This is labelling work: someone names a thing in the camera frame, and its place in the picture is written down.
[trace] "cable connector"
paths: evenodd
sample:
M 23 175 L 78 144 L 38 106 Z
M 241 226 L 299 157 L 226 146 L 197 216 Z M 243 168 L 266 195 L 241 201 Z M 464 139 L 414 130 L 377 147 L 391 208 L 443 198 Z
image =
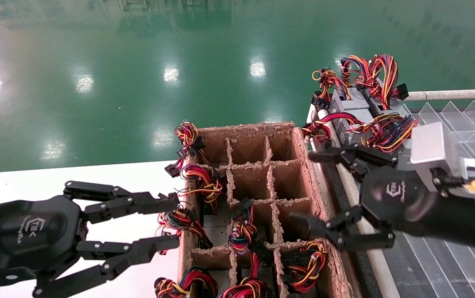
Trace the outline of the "cable connector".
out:
M 281 274 L 280 277 L 285 284 L 294 283 L 296 281 L 295 277 L 291 274 Z
M 324 149 L 328 149 L 332 145 L 333 145 L 333 140 L 329 138 L 324 142 Z
M 311 97 L 311 104 L 317 107 L 318 110 L 327 110 L 330 108 L 330 102 L 325 100 L 324 98 L 320 98 L 320 94 L 322 91 L 315 91 L 313 93 L 313 97 Z
M 170 164 L 169 166 L 166 166 L 164 170 L 166 170 L 166 173 L 170 174 L 171 178 L 179 177 L 180 175 L 180 171 L 177 166 L 175 166 L 175 164 Z
M 249 245 L 249 250 L 256 253 L 258 258 L 262 260 L 266 266 L 271 266 L 274 263 L 274 255 L 264 244 L 265 238 L 254 239 Z
M 206 146 L 203 144 L 203 136 L 195 137 L 194 142 L 192 143 L 192 147 L 188 149 L 188 152 L 191 156 L 195 156 L 197 151 L 204 149 Z
M 160 236 L 171 236 L 171 233 L 162 230 L 162 232 L 160 233 Z M 161 256 L 165 256 L 167 252 L 168 252 L 168 250 L 165 249 L 165 250 L 159 251 L 158 254 L 161 255 Z
M 408 97 L 408 89 L 406 87 L 406 84 L 405 83 L 402 83 L 401 85 L 399 85 L 398 87 L 396 87 L 399 91 L 399 97 L 400 97 L 400 100 L 405 100 L 405 98 Z
M 179 158 L 183 159 L 183 158 L 186 158 L 188 153 L 186 151 L 184 151 L 184 149 L 181 149 L 181 150 L 177 151 L 177 155 L 179 155 Z
M 272 298 L 272 289 L 269 287 L 262 288 L 259 298 Z
M 237 219 L 243 212 L 245 212 L 247 209 L 249 209 L 252 206 L 252 201 L 249 200 L 249 198 L 244 198 L 241 200 L 239 205 L 234 211 L 230 211 L 230 218 L 231 219 Z
M 284 268 L 289 266 L 307 266 L 311 260 L 311 251 L 289 251 L 281 254 L 281 263 Z

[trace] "clear plastic tray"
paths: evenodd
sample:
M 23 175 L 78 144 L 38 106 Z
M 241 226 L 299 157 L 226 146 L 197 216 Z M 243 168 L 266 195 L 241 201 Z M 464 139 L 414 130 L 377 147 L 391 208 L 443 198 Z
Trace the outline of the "clear plastic tray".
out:
M 463 111 L 449 102 L 440 113 L 427 103 L 412 115 L 420 125 L 444 123 L 457 154 L 475 158 L 475 101 Z M 383 253 L 402 298 L 475 298 L 475 248 L 397 234 L 394 248 Z

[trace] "green epoxy floor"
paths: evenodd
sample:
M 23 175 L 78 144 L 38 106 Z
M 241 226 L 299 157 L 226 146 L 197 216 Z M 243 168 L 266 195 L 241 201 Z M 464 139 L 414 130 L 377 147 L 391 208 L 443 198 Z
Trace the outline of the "green epoxy floor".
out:
M 0 1 L 0 171 L 175 159 L 186 118 L 301 125 L 311 72 L 349 54 L 475 88 L 475 2 L 195 2 Z

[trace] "robot logo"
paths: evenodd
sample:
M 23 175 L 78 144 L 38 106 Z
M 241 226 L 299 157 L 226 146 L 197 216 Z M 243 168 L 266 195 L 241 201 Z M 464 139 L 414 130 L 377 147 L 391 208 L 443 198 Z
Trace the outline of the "robot logo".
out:
M 20 224 L 20 228 L 17 234 L 18 245 L 22 243 L 22 238 L 24 238 L 24 232 L 31 231 L 28 237 L 37 237 L 37 231 L 42 231 L 44 228 L 44 223 L 46 222 L 46 219 L 41 219 L 40 217 L 37 217 L 36 219 L 28 221 L 28 219 L 30 218 L 31 215 L 26 215 L 22 220 L 22 223 Z
M 44 223 L 46 222 L 46 219 L 41 219 L 40 217 L 37 217 L 36 219 L 32 219 L 31 221 L 28 221 L 26 223 L 26 228 L 24 229 L 26 232 L 28 230 L 31 231 L 29 237 L 37 237 L 37 234 L 35 232 L 37 231 L 42 231 L 44 228 Z
M 392 198 L 401 195 L 401 202 L 405 200 L 405 181 L 401 182 L 401 185 L 398 185 L 396 182 L 391 182 L 386 185 L 386 192 Z

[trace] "cardboard box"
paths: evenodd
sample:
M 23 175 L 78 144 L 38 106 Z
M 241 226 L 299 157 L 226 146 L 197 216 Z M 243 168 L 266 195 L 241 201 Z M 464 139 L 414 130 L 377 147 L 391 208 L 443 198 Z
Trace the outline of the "cardboard box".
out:
M 226 174 L 228 180 L 228 192 L 226 197 L 220 196 L 218 209 L 232 210 L 242 198 L 252 199 L 254 224 L 264 226 L 266 247 L 275 256 L 273 275 L 278 288 L 273 290 L 279 298 L 286 298 L 288 288 L 280 277 L 283 274 L 281 252 L 302 247 L 307 234 L 292 224 L 289 213 L 298 211 L 324 220 L 330 217 L 313 165 L 307 157 L 300 128 L 293 123 L 259 123 L 202 128 L 199 135 L 203 136 L 211 165 L 219 173 Z M 189 157 L 187 162 L 200 161 L 197 157 Z M 186 187 L 193 186 L 193 183 L 187 180 Z M 199 210 L 195 195 L 182 200 Z M 227 234 L 232 224 L 230 221 L 226 227 Z M 329 255 L 317 281 L 319 297 L 353 297 L 340 254 L 333 245 L 325 244 Z M 227 243 L 212 249 L 199 249 L 197 239 L 190 233 L 181 237 L 179 255 L 178 280 L 196 264 L 207 270 L 228 270 L 230 284 L 235 285 L 239 282 L 240 270 L 249 267 L 248 255 L 238 255 Z

